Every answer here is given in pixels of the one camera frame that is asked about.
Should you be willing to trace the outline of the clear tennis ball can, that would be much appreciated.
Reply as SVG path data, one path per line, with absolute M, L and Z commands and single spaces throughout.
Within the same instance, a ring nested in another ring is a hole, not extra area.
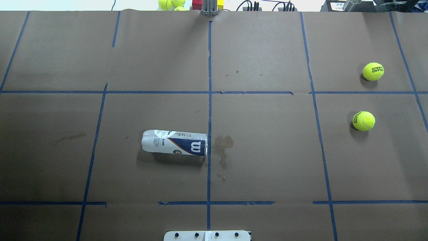
M 207 139 L 205 133 L 147 130 L 142 135 L 141 146 L 144 151 L 152 153 L 204 157 L 207 154 Z

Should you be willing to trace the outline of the spare tennis ball three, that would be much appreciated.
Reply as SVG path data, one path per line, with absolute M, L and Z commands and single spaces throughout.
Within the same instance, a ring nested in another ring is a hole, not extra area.
M 174 8 L 174 11 L 187 11 L 187 9 L 184 8 L 183 6 L 178 6 L 178 7 Z

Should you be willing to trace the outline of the spare tennis ball two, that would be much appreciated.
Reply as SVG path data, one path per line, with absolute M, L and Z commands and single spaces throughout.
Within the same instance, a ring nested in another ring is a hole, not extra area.
M 172 0 L 172 5 L 174 7 L 183 7 L 185 5 L 186 0 Z

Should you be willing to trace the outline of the tennis ball inner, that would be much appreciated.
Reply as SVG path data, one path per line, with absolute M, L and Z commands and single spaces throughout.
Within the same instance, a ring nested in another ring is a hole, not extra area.
M 352 125 L 359 131 L 371 130 L 376 124 L 376 118 L 368 111 L 360 111 L 352 118 Z

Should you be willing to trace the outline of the tennis ball near edge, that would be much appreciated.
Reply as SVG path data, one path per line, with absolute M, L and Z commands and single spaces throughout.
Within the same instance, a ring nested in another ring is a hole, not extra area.
M 384 67 L 380 63 L 372 62 L 363 68 L 362 76 L 368 81 L 377 81 L 384 75 Z

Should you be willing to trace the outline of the yellow cube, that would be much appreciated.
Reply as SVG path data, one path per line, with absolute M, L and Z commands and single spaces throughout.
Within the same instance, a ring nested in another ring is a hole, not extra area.
M 217 6 L 219 9 L 224 9 L 224 0 L 217 0 Z

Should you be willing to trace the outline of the aluminium frame post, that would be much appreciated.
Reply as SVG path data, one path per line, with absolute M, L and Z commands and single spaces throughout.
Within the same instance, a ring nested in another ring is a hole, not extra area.
M 216 16 L 218 14 L 217 0 L 202 0 L 202 16 Z

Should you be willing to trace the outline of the white mounting post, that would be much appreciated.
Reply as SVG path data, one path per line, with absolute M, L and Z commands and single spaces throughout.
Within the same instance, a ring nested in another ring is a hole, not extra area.
M 164 241 L 252 241 L 246 230 L 168 231 Z

